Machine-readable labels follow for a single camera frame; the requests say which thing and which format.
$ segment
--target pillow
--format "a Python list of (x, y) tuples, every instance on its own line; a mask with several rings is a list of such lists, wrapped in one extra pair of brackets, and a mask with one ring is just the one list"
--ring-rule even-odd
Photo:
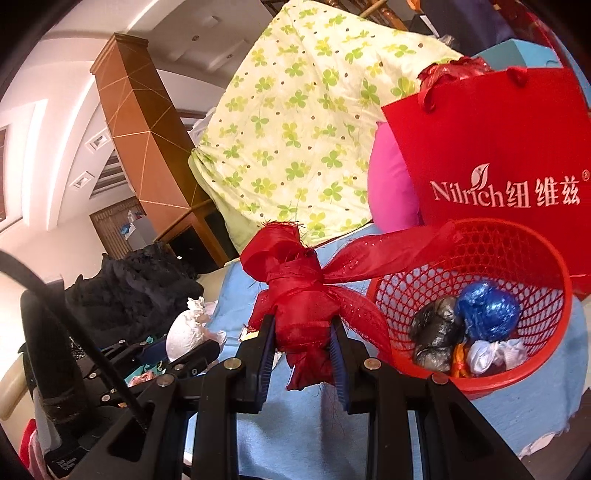
[(378, 122), (369, 156), (368, 203), (375, 224), (384, 233), (419, 225), (418, 198), (386, 122)]

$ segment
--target blue blanket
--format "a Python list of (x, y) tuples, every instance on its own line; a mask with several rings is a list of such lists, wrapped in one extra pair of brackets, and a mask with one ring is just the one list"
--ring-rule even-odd
[[(351, 238), (379, 233), (373, 225), (320, 247), (325, 264)], [(365, 291), (369, 282), (348, 284)], [(209, 327), (225, 330), (228, 341), (220, 356), (236, 354), (242, 326), (248, 322), (256, 295), (265, 284), (254, 281), (236, 262), (230, 267)], [(368, 348), (370, 355), (375, 349)], [(474, 405), (519, 453), (539, 437), (561, 432), (579, 408), (587, 371), (587, 330), (576, 299), (570, 324), (554, 355), (525, 380)], [(240, 473), (272, 480), (354, 479), (365, 475), (367, 415), (349, 416), (330, 385), (286, 391), (290, 368), (283, 357), (273, 370), (267, 402), (258, 415), (238, 416)], [(185, 452), (193, 453), (196, 418), (190, 420)], [(415, 479), (422, 478), (414, 415), (409, 415)]]

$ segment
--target red ribbon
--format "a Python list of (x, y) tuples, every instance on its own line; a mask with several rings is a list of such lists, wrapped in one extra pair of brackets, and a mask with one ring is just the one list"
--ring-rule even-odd
[(294, 369), (287, 390), (333, 382), (327, 344), (330, 321), (339, 315), (381, 358), (391, 360), (388, 326), (375, 304), (360, 293), (333, 285), (412, 270), (447, 252), (461, 239), (453, 222), (357, 238), (322, 268), (316, 251), (300, 241), (293, 223), (270, 222), (240, 256), (244, 271), (269, 285), (258, 294), (248, 322), (259, 330), (275, 315), (277, 349)]

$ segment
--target white plastic bag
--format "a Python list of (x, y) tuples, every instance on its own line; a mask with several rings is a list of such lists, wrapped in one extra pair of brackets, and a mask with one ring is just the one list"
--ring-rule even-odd
[(174, 321), (166, 338), (166, 354), (171, 362), (188, 353), (206, 340), (215, 340), (223, 348), (226, 342), (226, 332), (210, 332), (204, 325), (211, 318), (203, 297), (198, 300), (189, 299), (188, 310), (182, 312)]
[(527, 360), (527, 350), (521, 338), (511, 338), (506, 342), (489, 343), (477, 340), (468, 352), (470, 372), (482, 375), (491, 365), (503, 365), (507, 370), (518, 367)]

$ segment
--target pink fabric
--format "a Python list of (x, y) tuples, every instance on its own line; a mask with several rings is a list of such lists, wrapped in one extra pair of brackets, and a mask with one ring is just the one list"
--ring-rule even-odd
[(51, 475), (47, 473), (43, 451), (41, 450), (36, 430), (31, 435), (31, 441), (29, 442), (29, 460), (29, 473), (35, 480), (53, 480)]
[(378, 122), (369, 157), (368, 203), (374, 223), (384, 233), (419, 225), (418, 198), (386, 122)]

